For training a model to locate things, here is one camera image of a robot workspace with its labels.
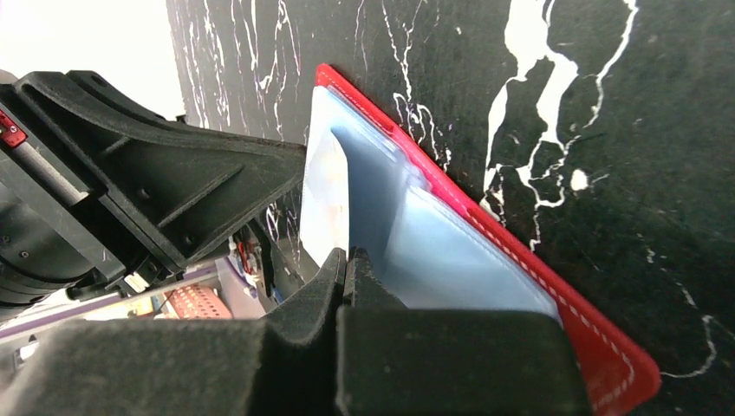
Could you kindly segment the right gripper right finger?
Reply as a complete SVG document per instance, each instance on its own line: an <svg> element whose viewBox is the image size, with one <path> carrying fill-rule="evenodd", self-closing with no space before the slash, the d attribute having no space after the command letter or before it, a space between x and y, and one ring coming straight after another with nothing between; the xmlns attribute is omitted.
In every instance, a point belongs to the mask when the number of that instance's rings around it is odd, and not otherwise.
<svg viewBox="0 0 735 416"><path fill-rule="evenodd" d="M340 415L589 415L569 339L530 311L409 309L349 253L336 314Z"/></svg>

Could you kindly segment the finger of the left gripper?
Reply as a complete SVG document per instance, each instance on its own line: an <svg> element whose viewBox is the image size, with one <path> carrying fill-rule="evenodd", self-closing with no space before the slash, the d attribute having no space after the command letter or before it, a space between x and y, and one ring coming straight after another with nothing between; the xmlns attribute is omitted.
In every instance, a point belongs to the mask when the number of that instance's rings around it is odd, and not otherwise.
<svg viewBox="0 0 735 416"><path fill-rule="evenodd" d="M83 270L182 270L302 181L302 145L165 120L92 71L1 86L1 182Z"/></svg>

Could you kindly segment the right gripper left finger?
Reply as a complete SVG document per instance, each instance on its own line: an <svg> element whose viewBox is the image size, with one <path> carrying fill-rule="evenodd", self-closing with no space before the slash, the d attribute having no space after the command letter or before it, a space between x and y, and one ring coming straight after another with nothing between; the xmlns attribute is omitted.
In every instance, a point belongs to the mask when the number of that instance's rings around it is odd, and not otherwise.
<svg viewBox="0 0 735 416"><path fill-rule="evenodd" d="M331 415L347 266L257 320L69 322L1 398L4 415Z"/></svg>

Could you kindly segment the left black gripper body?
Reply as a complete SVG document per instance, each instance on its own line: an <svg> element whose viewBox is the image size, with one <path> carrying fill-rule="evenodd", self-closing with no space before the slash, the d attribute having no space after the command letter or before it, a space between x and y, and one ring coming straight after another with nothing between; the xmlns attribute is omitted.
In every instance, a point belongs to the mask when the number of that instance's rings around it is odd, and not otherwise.
<svg viewBox="0 0 735 416"><path fill-rule="evenodd" d="M95 273L126 265L79 218L91 182L39 139L1 145L1 308L25 310Z"/></svg>

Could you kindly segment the red leather card holder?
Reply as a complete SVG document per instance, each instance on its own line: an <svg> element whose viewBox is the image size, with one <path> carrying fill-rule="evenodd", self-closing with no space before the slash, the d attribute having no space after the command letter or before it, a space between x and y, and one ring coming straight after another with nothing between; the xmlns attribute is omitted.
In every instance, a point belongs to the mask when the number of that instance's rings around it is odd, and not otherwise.
<svg viewBox="0 0 735 416"><path fill-rule="evenodd" d="M538 312L565 330L593 413L623 415L660 389L657 364L497 220L333 67L332 133L348 161L349 244L407 306Z"/></svg>

